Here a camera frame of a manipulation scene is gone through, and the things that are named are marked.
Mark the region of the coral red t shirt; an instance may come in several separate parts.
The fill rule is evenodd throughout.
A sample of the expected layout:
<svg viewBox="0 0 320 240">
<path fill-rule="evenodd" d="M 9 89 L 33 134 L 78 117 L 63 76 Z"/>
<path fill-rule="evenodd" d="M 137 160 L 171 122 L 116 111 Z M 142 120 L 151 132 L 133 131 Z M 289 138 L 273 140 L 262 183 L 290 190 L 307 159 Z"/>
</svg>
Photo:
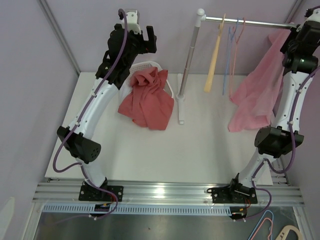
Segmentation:
<svg viewBox="0 0 320 240">
<path fill-rule="evenodd" d="M 130 78 L 132 92 L 119 105 L 118 113 L 150 130 L 166 130 L 174 99 L 164 90 L 168 71 L 150 67 L 136 71 Z"/>
</svg>

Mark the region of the pink wire hanger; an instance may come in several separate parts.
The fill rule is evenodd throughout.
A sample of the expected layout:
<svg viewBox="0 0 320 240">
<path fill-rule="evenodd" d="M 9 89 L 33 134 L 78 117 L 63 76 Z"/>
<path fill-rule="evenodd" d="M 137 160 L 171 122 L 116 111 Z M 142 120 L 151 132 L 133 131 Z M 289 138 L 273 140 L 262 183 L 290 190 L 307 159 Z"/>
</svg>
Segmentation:
<svg viewBox="0 0 320 240">
<path fill-rule="evenodd" d="M 240 39 L 242 37 L 242 34 L 245 30 L 246 27 L 246 19 L 242 19 L 242 29 L 239 32 L 238 36 L 236 36 L 237 33 L 237 28 L 239 25 L 239 21 L 237 21 L 236 27 L 232 29 L 233 33 L 230 36 L 230 44 L 231 44 L 231 52 L 230 54 L 233 53 L 233 61 L 230 62 L 229 64 L 229 88 L 228 88 L 228 96 L 231 98 L 233 94 L 233 87 L 234 87 L 234 75 L 235 75 L 235 69 L 236 69 L 236 63 L 237 63 L 237 54 L 238 54 L 238 45 L 240 42 Z"/>
</svg>

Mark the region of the light pink t shirt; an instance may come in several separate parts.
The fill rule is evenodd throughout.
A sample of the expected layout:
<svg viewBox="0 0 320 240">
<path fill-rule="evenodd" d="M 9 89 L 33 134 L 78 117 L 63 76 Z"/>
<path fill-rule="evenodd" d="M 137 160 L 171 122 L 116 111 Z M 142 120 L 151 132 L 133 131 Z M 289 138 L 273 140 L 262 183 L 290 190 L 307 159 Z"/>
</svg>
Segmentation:
<svg viewBox="0 0 320 240">
<path fill-rule="evenodd" d="M 270 33 L 270 48 L 256 68 L 230 97 L 237 109 L 228 124 L 229 132 L 260 129 L 270 125 L 273 109 L 282 87 L 284 54 L 281 48 L 290 35 L 288 29 Z"/>
</svg>

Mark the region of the blue wire hanger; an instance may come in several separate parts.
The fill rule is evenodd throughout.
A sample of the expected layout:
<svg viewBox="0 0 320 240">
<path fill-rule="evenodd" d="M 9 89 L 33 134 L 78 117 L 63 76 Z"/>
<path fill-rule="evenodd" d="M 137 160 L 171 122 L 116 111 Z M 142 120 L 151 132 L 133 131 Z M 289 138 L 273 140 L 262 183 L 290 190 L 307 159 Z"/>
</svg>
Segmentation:
<svg viewBox="0 0 320 240">
<path fill-rule="evenodd" d="M 233 53 L 231 54 L 231 35 L 233 34 L 233 28 L 236 27 L 236 24 L 233 27 L 228 28 L 228 35 L 227 35 L 227 47 L 226 47 L 226 63 L 225 63 L 225 69 L 223 73 L 223 87 L 222 87 L 222 94 L 228 94 L 229 97 L 229 80 L 230 80 L 230 63 L 233 61 Z"/>
</svg>

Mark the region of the beige wooden hanger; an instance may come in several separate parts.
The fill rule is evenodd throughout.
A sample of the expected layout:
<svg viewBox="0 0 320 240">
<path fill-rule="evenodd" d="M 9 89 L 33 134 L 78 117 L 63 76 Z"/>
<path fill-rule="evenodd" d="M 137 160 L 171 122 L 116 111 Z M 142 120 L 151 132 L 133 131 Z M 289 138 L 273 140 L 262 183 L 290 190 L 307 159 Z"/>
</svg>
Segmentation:
<svg viewBox="0 0 320 240">
<path fill-rule="evenodd" d="M 218 35 L 217 35 L 215 47 L 214 47 L 214 50 L 212 53 L 212 58 L 211 58 L 210 66 L 209 66 L 207 79 L 206 79 L 205 86 L 203 89 L 205 93 L 209 93 L 212 89 L 212 84 L 213 84 L 213 79 L 214 79 L 214 75 L 215 75 L 215 69 L 216 69 L 216 64 L 217 64 L 217 59 L 218 59 L 218 53 L 219 53 L 220 42 L 221 42 L 221 37 L 222 37 L 222 33 L 223 33 L 225 18 L 226 18 L 226 14 L 223 15 L 222 22 L 220 23 L 219 28 L 218 28 Z"/>
</svg>

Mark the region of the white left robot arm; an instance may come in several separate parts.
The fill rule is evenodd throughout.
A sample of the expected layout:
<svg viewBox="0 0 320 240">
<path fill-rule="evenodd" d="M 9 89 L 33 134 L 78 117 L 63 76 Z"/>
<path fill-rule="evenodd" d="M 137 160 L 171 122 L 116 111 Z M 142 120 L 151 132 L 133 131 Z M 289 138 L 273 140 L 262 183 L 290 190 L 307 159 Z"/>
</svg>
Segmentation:
<svg viewBox="0 0 320 240">
<path fill-rule="evenodd" d="M 97 157 L 101 145 L 92 140 L 96 126 L 112 98 L 130 75 L 130 68 L 138 55 L 157 51 L 154 28 L 146 27 L 148 39 L 117 23 L 107 40 L 108 49 L 95 74 L 90 95 L 72 122 L 57 129 L 61 140 L 58 150 L 66 149 L 81 167 L 85 181 L 92 186 L 90 195 L 97 201 L 107 197 L 107 178 L 102 173 Z"/>
</svg>

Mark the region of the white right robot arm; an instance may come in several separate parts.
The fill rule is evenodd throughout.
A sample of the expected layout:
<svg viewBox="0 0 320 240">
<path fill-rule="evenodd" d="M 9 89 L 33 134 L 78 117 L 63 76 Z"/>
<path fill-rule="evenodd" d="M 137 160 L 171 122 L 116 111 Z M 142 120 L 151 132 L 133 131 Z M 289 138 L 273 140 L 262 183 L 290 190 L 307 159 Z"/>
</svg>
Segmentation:
<svg viewBox="0 0 320 240">
<path fill-rule="evenodd" d="M 237 110 L 228 130 L 257 130 L 251 160 L 221 193 L 235 203 L 255 195 L 263 167 L 283 155 L 294 155 L 303 143 L 300 114 L 309 85 L 320 68 L 314 56 L 320 45 L 318 21 L 279 30 L 270 41 L 268 52 L 230 97 Z"/>
</svg>

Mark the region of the beige spare hanger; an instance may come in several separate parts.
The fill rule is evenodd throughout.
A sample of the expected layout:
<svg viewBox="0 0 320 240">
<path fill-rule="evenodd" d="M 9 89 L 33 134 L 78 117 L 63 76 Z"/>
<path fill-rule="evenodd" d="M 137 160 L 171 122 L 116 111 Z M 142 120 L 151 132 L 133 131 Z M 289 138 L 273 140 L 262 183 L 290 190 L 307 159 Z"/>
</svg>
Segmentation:
<svg viewBox="0 0 320 240">
<path fill-rule="evenodd" d="M 278 234 L 278 236 L 275 238 L 275 240 L 286 240 L 290 232 L 294 232 L 298 240 L 303 240 L 302 233 L 297 227 L 293 225 L 284 226 L 283 229 Z"/>
</svg>

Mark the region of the white plastic basket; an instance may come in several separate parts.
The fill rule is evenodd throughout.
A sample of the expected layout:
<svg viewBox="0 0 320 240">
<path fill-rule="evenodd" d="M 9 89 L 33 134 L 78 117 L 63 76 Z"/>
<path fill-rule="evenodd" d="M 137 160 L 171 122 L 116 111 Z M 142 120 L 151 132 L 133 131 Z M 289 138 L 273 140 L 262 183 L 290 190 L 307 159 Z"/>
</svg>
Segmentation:
<svg viewBox="0 0 320 240">
<path fill-rule="evenodd" d="M 162 71 L 162 67 L 154 61 L 143 61 L 143 62 L 139 62 L 139 63 L 135 63 L 131 66 L 130 68 L 130 75 L 129 75 L 129 79 L 131 78 L 131 76 L 137 72 L 137 71 L 141 71 L 147 68 L 151 68 L 151 67 L 156 67 L 159 71 Z M 170 95 L 171 98 L 174 98 L 174 92 L 173 89 L 168 81 L 168 78 L 166 79 L 166 83 L 164 86 L 164 90 L 165 92 Z"/>
</svg>

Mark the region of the grey rack upright pole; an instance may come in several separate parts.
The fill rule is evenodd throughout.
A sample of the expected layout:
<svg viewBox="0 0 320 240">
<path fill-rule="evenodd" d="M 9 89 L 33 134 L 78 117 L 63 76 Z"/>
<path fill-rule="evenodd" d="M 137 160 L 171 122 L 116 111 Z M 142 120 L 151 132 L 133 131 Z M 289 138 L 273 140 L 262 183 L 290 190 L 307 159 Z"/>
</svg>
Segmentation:
<svg viewBox="0 0 320 240">
<path fill-rule="evenodd" d="M 196 13 L 195 24 L 194 24 L 194 28 L 193 28 L 192 38 L 190 41 L 187 60 L 186 60 L 185 67 L 184 67 L 184 72 L 183 72 L 183 76 L 182 76 L 182 80 L 181 80 L 181 84 L 180 84 L 180 89 L 179 89 L 179 92 L 176 96 L 177 100 L 184 99 L 185 87 L 186 87 L 186 83 L 187 83 L 187 79 L 188 79 L 188 75 L 189 75 L 189 71 L 190 71 L 190 67 L 191 67 L 191 62 L 192 62 L 199 30 L 201 27 L 201 23 L 203 21 L 205 21 L 205 19 L 206 19 L 205 10 L 202 8 L 199 8 Z"/>
</svg>

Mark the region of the white rack foot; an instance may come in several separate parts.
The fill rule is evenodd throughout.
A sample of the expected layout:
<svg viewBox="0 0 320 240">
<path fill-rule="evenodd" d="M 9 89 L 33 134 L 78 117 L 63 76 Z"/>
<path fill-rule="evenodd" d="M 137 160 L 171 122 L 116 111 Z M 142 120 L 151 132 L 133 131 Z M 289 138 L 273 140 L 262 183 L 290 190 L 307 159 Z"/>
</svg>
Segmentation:
<svg viewBox="0 0 320 240">
<path fill-rule="evenodd" d="M 182 73 L 177 74 L 178 92 L 176 94 L 176 101 L 178 104 L 178 123 L 185 124 L 185 80 Z"/>
</svg>

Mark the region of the pink and blue spare hangers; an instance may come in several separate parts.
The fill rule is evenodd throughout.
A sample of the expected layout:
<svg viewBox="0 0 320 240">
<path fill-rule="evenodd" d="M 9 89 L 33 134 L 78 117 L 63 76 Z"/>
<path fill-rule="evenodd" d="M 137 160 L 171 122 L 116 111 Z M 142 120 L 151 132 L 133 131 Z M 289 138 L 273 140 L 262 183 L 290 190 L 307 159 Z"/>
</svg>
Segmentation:
<svg viewBox="0 0 320 240">
<path fill-rule="evenodd" d="M 258 223 L 253 228 L 247 240 L 253 240 L 257 236 L 259 230 L 263 227 L 265 223 L 268 223 L 268 226 L 269 226 L 267 239 L 272 240 L 274 220 L 275 220 L 274 213 L 271 210 L 266 210 L 264 214 L 261 216 L 261 218 L 259 219 Z"/>
</svg>

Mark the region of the silver clothes rail bar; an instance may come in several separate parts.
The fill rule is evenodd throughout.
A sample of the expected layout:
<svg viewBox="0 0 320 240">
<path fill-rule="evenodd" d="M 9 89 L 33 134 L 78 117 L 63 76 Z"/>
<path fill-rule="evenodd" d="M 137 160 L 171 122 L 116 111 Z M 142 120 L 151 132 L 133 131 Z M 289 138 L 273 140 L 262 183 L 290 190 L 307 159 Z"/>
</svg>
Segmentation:
<svg viewBox="0 0 320 240">
<path fill-rule="evenodd" d="M 245 23 L 246 26 L 263 27 L 263 28 L 276 28 L 276 29 L 290 29 L 290 28 L 297 27 L 297 24 L 294 24 L 294 23 L 263 22 L 263 21 L 252 21 L 252 20 L 243 20 L 243 19 L 213 17 L 213 16 L 205 16 L 201 21 L 202 22 L 213 22 L 213 23 L 221 23 L 222 21 L 224 21 L 225 24 L 243 24 L 243 23 Z"/>
</svg>

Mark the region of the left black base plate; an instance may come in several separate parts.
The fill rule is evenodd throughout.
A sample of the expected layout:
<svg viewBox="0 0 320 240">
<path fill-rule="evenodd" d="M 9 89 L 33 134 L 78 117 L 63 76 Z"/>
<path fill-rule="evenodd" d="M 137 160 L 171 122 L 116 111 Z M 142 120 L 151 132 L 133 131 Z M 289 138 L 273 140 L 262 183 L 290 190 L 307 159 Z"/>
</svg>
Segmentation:
<svg viewBox="0 0 320 240">
<path fill-rule="evenodd" d="M 123 200 L 124 187 L 121 185 L 109 185 L 105 191 L 98 190 L 90 185 L 82 185 L 80 188 L 78 200 L 82 202 L 115 202 L 116 199 L 112 195 L 114 194 L 119 202 Z"/>
</svg>

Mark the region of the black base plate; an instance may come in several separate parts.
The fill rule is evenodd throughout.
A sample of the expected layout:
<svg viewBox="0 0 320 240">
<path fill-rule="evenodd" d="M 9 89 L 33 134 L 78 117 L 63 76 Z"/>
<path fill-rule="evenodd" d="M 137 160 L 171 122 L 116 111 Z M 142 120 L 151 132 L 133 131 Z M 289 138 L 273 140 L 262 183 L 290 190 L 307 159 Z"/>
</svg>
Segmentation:
<svg viewBox="0 0 320 240">
<path fill-rule="evenodd" d="M 116 199 L 112 195 L 114 194 L 119 202 L 123 200 L 124 187 L 121 185 L 109 185 L 105 191 L 98 190 L 90 185 L 82 185 L 80 188 L 78 200 L 82 202 L 115 202 Z"/>
<path fill-rule="evenodd" d="M 206 190 L 212 197 L 215 204 L 257 204 L 258 198 L 256 190 L 251 187 L 212 187 Z"/>
</svg>

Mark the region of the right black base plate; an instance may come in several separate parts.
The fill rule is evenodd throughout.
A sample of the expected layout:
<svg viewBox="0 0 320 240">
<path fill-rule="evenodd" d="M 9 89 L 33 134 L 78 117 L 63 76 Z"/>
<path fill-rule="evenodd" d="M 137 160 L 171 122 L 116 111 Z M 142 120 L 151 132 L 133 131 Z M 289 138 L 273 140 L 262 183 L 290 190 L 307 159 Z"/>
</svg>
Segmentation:
<svg viewBox="0 0 320 240">
<path fill-rule="evenodd" d="M 258 198 L 256 190 L 251 187 L 212 187 L 206 190 L 212 197 L 215 204 L 257 204 Z"/>
</svg>

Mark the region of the aluminium mounting rail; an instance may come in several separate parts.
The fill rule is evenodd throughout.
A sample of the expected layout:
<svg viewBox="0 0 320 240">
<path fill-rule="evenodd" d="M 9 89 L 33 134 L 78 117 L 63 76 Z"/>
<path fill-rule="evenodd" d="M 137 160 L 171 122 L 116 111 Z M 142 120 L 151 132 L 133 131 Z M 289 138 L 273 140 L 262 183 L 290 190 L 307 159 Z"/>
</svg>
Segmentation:
<svg viewBox="0 0 320 240">
<path fill-rule="evenodd" d="M 37 185 L 32 200 L 35 203 L 77 203 L 82 184 L 81 179 L 48 179 Z M 212 197 L 207 193 L 212 184 L 110 181 L 110 185 L 124 187 L 123 205 L 213 205 Z M 265 189 L 269 192 L 257 192 L 257 205 L 260 207 L 268 203 L 269 196 L 272 196 L 273 207 L 305 205 L 299 187 L 283 184 L 266 186 Z"/>
</svg>

